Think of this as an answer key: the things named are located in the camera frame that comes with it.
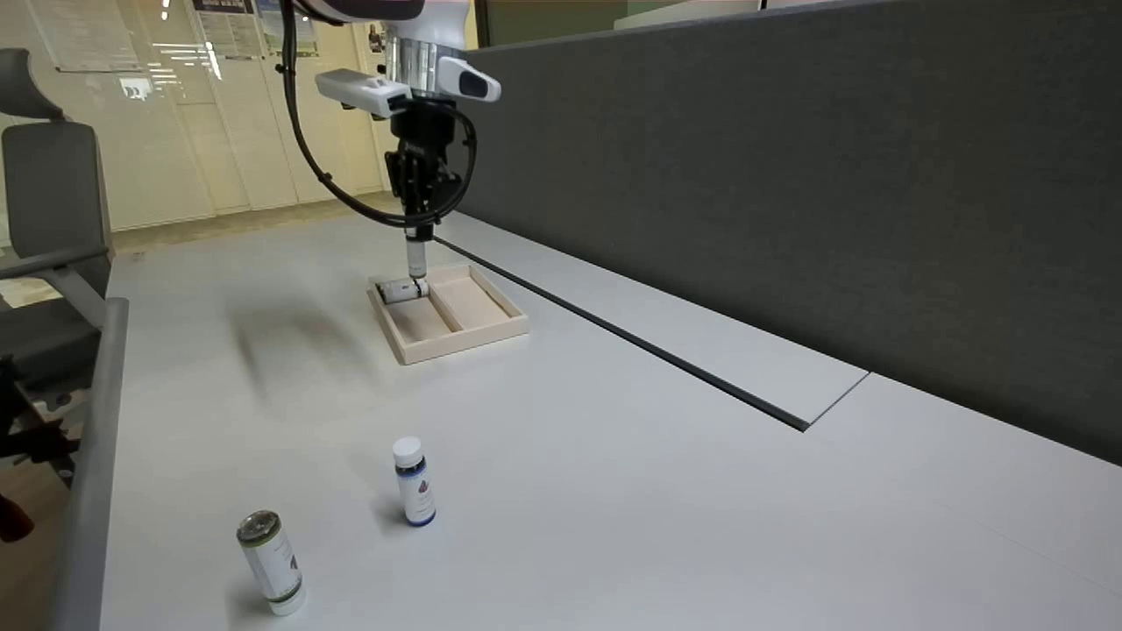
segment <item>cylindrical container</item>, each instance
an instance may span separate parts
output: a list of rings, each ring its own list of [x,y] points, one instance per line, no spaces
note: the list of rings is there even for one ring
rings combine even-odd
[[[277,511],[251,511],[237,526],[237,542],[247,558],[260,596],[273,614],[294,614],[306,603],[300,567],[281,533]]]
[[[405,435],[393,442],[393,469],[405,526],[427,526],[433,520],[433,499],[423,469],[420,440]]]

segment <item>wooden block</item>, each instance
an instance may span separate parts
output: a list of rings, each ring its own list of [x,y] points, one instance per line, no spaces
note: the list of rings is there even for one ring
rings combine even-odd
[[[402,366],[473,352],[525,333],[518,313],[478,267],[433,267],[427,297],[385,306],[372,289],[374,318]]]

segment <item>white wall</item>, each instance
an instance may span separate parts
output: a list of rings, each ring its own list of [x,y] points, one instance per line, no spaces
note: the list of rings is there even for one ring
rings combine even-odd
[[[39,87],[70,119],[98,130],[116,232],[330,200],[294,152],[273,61],[222,61],[222,77],[215,77],[154,47],[198,44],[188,0],[173,0],[169,22],[162,22],[162,0],[88,5],[116,5],[150,74],[173,74],[177,86],[135,103],[123,95],[123,74],[58,74],[23,0],[0,0],[0,47],[32,48]],[[365,29],[320,29],[320,56],[300,61],[306,135],[320,162],[353,194],[390,191],[383,152],[393,149],[393,138],[367,115],[338,112],[320,97],[313,74],[372,72],[374,62],[365,48]]]

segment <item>white bottle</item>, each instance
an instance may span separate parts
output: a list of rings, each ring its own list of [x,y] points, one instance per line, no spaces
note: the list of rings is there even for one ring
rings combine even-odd
[[[420,440],[405,435],[393,442],[393,469],[405,526],[427,526],[433,520],[433,499],[427,488]]]

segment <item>white table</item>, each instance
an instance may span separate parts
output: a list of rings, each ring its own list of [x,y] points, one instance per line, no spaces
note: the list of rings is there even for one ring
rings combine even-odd
[[[450,235],[536,249],[467,216]],[[571,267],[500,264],[544,285]],[[715,368],[828,410],[798,435],[503,280],[528,336],[399,368],[365,297],[399,267],[399,235],[357,222],[116,264],[129,347],[105,631],[1122,621],[1115,468],[717,323],[708,336],[758,341],[786,379],[758,358]],[[578,274],[557,285],[582,297]],[[689,354],[660,327],[641,333]],[[439,520],[416,533],[397,524],[397,435],[431,457]],[[308,603],[286,621],[261,614],[236,542],[251,507],[277,507],[300,558]]]

